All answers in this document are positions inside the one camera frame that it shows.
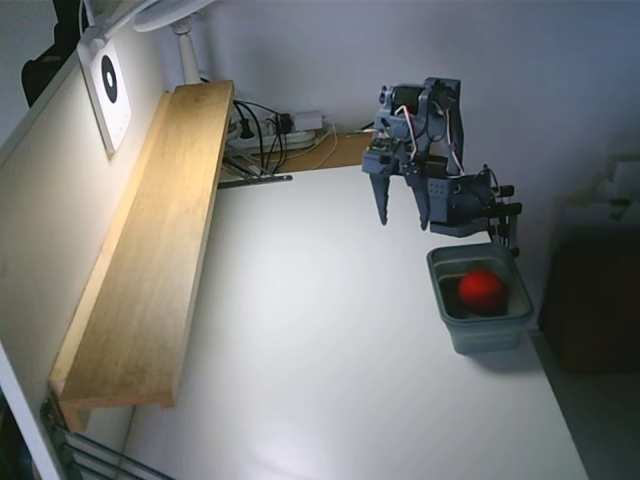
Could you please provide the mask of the blue-grey gripper body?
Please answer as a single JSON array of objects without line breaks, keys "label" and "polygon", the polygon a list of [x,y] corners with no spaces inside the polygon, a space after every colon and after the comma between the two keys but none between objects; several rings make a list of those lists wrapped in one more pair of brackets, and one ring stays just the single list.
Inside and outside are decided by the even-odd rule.
[{"label": "blue-grey gripper body", "polygon": [[405,144],[370,145],[363,154],[362,171],[370,175],[407,177],[422,170],[426,159],[425,152],[411,155]]}]

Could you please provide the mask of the blue-grey gripper finger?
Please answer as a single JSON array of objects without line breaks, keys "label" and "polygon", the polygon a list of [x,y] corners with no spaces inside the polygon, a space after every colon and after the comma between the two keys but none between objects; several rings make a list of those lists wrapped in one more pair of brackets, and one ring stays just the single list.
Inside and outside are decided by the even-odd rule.
[{"label": "blue-grey gripper finger", "polygon": [[419,212],[420,228],[425,231],[430,220],[429,179],[420,174],[407,174],[405,181],[414,194]]},{"label": "blue-grey gripper finger", "polygon": [[379,220],[383,226],[388,222],[388,203],[391,176],[382,173],[369,175]]}]

